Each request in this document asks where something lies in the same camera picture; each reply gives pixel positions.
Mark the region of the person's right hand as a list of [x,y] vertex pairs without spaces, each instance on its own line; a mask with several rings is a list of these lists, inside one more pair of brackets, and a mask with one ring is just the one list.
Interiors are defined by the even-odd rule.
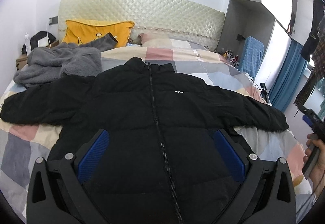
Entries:
[[325,169],[325,145],[321,139],[316,139],[316,134],[309,134],[307,136],[308,140],[306,142],[307,149],[305,150],[305,157],[303,158],[303,162],[307,163],[308,159],[311,156],[312,150],[310,148],[311,145],[314,147],[318,147],[320,149],[320,155],[318,157],[317,163],[313,168],[310,174],[310,180],[313,183],[313,193],[316,198],[320,196],[322,190],[324,189],[324,169]]

